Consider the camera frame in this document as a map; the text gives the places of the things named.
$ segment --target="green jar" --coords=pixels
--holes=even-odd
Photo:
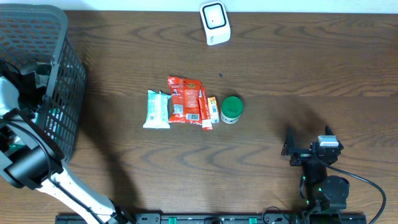
[[[227,97],[221,106],[221,120],[227,124],[234,124],[241,117],[243,102],[236,96]]]

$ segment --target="black square outline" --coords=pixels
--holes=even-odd
[[[222,11],[223,17],[224,17],[224,24],[223,24],[223,25],[220,25],[220,26],[216,26],[216,27],[210,28],[209,25],[207,24],[205,8],[206,8],[206,7],[210,7],[210,6],[215,6],[215,5],[219,5],[220,8],[221,8],[221,11]],[[203,17],[204,17],[204,19],[205,19],[206,26],[207,26],[208,29],[217,29],[217,28],[220,28],[220,27],[223,27],[223,26],[226,25],[226,18],[225,18],[225,15],[224,15],[224,8],[223,8],[223,6],[222,6],[220,3],[214,3],[214,4],[207,5],[207,6],[203,7],[203,9],[201,9],[201,10],[202,10],[202,12],[203,12]]]

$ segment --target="white and blue packet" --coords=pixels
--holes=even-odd
[[[148,90],[148,113],[143,128],[170,128],[167,104],[172,96]]]

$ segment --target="white wall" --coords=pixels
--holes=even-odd
[[[0,0],[64,10],[198,11],[206,0]],[[398,13],[398,0],[223,0],[229,12]]]

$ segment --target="barcode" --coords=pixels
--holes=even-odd
[[[187,119],[199,121],[199,114],[187,114]]]
[[[174,113],[183,113],[183,106],[182,105],[174,105]]]

